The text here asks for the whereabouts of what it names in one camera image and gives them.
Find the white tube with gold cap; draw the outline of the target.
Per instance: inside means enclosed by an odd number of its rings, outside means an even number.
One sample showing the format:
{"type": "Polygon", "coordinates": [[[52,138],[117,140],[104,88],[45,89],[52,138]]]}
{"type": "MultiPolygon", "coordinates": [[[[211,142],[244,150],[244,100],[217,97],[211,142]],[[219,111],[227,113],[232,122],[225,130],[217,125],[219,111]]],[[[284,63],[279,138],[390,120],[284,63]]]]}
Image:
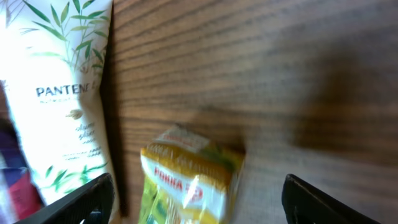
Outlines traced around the white tube with gold cap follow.
{"type": "Polygon", "coordinates": [[[45,205],[113,173],[100,96],[112,6],[1,2],[1,82],[45,205]]]}

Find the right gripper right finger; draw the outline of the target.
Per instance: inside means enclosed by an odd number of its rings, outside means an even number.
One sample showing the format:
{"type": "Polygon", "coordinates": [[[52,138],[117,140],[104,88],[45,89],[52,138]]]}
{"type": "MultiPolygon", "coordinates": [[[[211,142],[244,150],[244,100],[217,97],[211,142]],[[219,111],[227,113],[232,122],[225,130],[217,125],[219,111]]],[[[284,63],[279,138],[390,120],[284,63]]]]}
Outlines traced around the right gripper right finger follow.
{"type": "Polygon", "coordinates": [[[293,174],[287,174],[282,205],[288,224],[380,224],[293,174]]]}

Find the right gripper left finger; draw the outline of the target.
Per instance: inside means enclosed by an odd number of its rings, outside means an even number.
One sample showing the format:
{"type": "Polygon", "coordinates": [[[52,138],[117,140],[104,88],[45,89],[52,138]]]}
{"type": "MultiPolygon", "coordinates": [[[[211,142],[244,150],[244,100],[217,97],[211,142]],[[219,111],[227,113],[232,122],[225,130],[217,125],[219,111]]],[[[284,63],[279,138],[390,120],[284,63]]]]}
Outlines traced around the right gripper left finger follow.
{"type": "Polygon", "coordinates": [[[108,224],[114,199],[112,176],[104,173],[16,224],[108,224]]]}

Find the purple sanitary pad pack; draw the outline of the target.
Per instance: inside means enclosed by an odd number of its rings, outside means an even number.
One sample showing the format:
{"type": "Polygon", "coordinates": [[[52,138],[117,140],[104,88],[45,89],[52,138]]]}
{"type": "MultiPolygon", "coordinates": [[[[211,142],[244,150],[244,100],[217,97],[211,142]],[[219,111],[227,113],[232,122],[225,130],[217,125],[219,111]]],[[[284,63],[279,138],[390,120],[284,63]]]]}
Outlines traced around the purple sanitary pad pack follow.
{"type": "Polygon", "coordinates": [[[42,208],[12,124],[1,120],[1,224],[23,220],[42,208]]]}

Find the yellow green sachet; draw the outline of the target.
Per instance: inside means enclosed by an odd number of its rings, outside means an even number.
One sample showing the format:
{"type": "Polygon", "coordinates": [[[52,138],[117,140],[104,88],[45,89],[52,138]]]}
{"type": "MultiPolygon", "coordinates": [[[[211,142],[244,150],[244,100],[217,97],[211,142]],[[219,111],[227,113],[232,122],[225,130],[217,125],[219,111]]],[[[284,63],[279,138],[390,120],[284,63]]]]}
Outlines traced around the yellow green sachet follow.
{"type": "Polygon", "coordinates": [[[228,223],[246,152],[174,126],[141,149],[139,223],[228,223]]]}

